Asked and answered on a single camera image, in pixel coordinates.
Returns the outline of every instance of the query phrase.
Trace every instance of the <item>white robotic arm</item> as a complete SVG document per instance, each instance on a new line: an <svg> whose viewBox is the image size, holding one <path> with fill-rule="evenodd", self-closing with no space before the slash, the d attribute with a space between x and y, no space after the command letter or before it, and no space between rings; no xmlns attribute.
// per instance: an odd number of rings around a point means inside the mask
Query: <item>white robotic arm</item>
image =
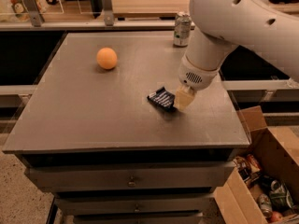
<svg viewBox="0 0 299 224"><path fill-rule="evenodd" d="M196 27L179 68L182 87L177 91L176 107L184 108L196 91L208 87L227 55L239 45L299 80L299 18L278 12L267 3L268 0L190 1Z"/></svg>

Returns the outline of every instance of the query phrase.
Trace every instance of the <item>gray drawer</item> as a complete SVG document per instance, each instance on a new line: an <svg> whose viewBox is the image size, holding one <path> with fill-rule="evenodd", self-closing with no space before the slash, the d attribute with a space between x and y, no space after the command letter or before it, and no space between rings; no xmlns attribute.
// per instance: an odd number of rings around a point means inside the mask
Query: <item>gray drawer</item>
<svg viewBox="0 0 299 224"><path fill-rule="evenodd" d="M232 162L150 163L29 168L28 178L49 192L222 186Z"/></svg>
<svg viewBox="0 0 299 224"><path fill-rule="evenodd" d="M159 217L143 216L143 217L75 217L75 224L198 224L202 214L192 215L165 215L161 214Z"/></svg>
<svg viewBox="0 0 299 224"><path fill-rule="evenodd" d="M128 197L93 197L56 199L65 215L98 215L121 213L155 213L198 211L207 209L213 194L139 195Z"/></svg>

